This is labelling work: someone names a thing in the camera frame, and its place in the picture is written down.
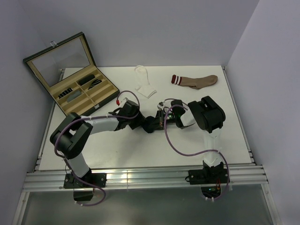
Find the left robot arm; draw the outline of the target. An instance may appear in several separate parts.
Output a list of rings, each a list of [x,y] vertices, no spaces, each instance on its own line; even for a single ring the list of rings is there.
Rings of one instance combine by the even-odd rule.
[[[145,122],[145,117],[134,108],[118,108],[105,116],[87,117],[70,113],[50,136],[57,156],[66,161],[73,171],[75,183],[86,187],[91,183],[91,169],[86,164],[82,150],[90,135],[104,131],[118,131],[127,125],[133,130]]]

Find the black compartment storage box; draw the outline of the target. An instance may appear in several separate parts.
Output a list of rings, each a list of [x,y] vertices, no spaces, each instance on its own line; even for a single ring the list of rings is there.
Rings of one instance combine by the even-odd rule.
[[[98,69],[83,32],[58,43],[52,42],[50,47],[23,59],[23,62],[65,115],[77,113],[89,116],[120,93],[117,86]],[[95,78],[80,86],[78,81],[90,74]],[[96,79],[102,82],[88,90]],[[58,95],[68,88],[73,91],[59,99]],[[67,103],[68,96],[76,90],[80,90],[81,95]]]

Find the striped rolled sock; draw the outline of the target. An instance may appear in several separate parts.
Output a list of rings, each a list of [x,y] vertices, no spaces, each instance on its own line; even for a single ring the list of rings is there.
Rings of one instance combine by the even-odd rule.
[[[88,87],[88,90],[92,89],[93,87],[97,86],[98,84],[100,84],[102,82],[102,80],[96,79],[94,80],[90,86]]]
[[[62,91],[62,92],[58,95],[59,99],[63,98],[64,96],[66,96],[67,94],[71,93],[72,91],[73,91],[72,88],[68,88],[68,89]]]

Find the tan sock with red cuff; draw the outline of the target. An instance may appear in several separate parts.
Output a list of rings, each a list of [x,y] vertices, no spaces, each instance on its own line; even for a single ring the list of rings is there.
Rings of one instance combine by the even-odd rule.
[[[202,88],[214,85],[217,81],[218,77],[216,75],[209,75],[201,78],[189,78],[184,76],[173,75],[171,79],[171,84],[200,90]]]

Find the black rolled sock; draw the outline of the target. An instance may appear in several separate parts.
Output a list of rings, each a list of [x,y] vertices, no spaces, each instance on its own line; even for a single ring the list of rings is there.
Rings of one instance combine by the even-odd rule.
[[[78,84],[80,86],[82,86],[82,85],[86,84],[87,82],[89,82],[90,80],[93,80],[94,78],[95,78],[95,76],[93,74],[87,75],[87,76],[83,77],[82,79],[80,79],[78,81]]]

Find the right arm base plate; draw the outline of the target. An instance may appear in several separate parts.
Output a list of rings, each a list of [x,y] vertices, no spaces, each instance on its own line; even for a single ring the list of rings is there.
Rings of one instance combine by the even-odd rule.
[[[217,184],[227,183],[228,174],[226,169],[196,169],[189,170],[188,176],[185,178],[190,185],[202,185],[202,184]]]

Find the striped rolled sock left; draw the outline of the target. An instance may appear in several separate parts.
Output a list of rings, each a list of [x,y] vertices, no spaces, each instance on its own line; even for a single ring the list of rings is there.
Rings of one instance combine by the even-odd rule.
[[[72,91],[73,91],[72,88],[68,88],[68,89],[62,91],[62,92],[58,95],[59,99],[63,98],[64,96],[66,96],[67,94],[71,93]]]

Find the navy blue sock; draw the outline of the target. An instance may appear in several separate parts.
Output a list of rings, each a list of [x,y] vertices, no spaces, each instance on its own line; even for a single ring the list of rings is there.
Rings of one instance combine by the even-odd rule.
[[[148,134],[161,129],[158,118],[152,116],[148,116],[145,118],[145,121],[142,124],[142,128]]]

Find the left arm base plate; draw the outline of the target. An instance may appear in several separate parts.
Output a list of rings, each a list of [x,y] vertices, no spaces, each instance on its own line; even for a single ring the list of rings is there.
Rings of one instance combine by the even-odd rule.
[[[91,173],[78,180],[71,173],[65,176],[64,189],[79,189],[79,188],[104,188],[106,185],[106,173]]]

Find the striped rolled sock right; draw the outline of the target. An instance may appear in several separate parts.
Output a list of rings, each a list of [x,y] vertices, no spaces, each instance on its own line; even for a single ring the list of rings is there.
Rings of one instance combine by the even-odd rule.
[[[97,86],[98,84],[100,84],[102,82],[102,80],[96,79],[94,80],[90,86],[88,87],[88,90],[92,89],[93,87]]]

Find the aluminium frame rail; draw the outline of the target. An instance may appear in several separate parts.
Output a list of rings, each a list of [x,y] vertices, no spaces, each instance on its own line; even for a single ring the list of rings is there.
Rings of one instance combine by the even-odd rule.
[[[106,173],[105,190],[181,188],[191,187],[185,181],[188,171],[201,169],[200,166],[148,167],[136,169],[93,170],[93,173]],[[25,177],[23,192],[64,191],[64,171],[37,171]],[[230,167],[232,185],[268,184],[268,178],[261,165]]]

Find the grey sock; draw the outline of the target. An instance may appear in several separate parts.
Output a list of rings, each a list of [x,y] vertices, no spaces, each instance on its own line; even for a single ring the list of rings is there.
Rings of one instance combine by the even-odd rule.
[[[66,102],[69,103],[72,100],[76,99],[77,97],[79,97],[81,95],[81,91],[80,90],[76,90],[74,93],[70,94],[68,96],[68,98],[66,99]]]

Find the white sock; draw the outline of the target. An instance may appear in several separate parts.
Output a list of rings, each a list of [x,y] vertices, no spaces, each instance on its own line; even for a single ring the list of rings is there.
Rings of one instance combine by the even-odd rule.
[[[150,85],[146,67],[138,65],[134,68],[134,71],[137,82],[135,90],[146,98],[153,96],[157,91]]]

